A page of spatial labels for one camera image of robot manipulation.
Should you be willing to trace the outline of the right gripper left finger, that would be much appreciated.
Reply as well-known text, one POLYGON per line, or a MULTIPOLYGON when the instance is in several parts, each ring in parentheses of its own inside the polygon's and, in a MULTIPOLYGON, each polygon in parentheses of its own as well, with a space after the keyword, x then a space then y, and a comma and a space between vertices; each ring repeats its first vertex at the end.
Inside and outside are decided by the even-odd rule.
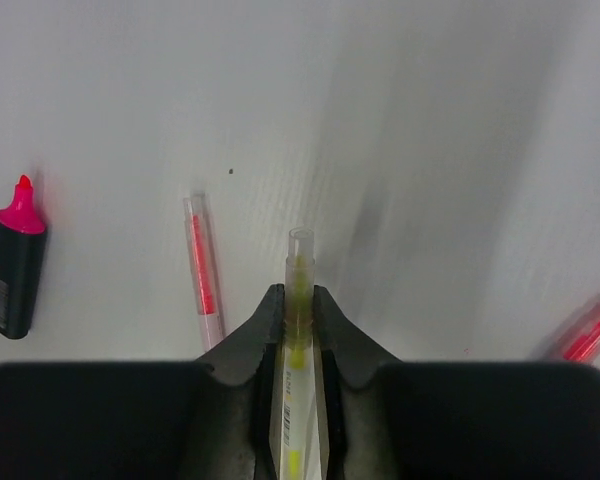
POLYGON ((195 360, 0 364, 0 479, 273 479, 284 289, 195 360))

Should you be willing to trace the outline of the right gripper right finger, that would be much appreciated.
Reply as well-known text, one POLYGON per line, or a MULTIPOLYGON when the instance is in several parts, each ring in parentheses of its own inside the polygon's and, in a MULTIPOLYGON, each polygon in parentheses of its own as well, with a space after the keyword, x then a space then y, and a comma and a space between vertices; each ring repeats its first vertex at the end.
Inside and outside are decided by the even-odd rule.
POLYGON ((330 479, 600 479, 600 370, 405 362, 313 300, 330 479))

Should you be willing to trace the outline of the yellow highlighter pen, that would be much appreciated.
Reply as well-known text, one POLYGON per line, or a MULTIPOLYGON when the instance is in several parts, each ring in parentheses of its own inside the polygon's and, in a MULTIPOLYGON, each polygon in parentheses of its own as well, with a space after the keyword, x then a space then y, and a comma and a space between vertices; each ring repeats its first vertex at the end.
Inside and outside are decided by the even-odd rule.
POLYGON ((283 320, 281 479, 305 479, 309 468, 316 406, 313 324, 314 314, 309 347, 294 350, 285 343, 283 320))

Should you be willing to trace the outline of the thin red pen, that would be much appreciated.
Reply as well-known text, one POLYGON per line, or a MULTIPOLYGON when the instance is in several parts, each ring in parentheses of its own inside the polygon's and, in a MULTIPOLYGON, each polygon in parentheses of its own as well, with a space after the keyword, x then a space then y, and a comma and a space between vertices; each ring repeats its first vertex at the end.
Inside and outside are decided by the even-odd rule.
POLYGON ((206 196, 195 192, 183 200, 190 272, 202 345, 212 350, 225 338, 221 298, 206 196))

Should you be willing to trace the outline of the grey purple marker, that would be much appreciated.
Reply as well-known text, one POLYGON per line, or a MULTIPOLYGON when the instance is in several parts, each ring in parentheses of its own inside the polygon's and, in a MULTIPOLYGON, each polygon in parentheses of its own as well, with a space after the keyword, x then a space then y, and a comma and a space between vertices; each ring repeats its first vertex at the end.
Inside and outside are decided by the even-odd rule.
POLYGON ((550 361, 589 364, 600 354, 600 306, 572 324, 542 355, 550 361))

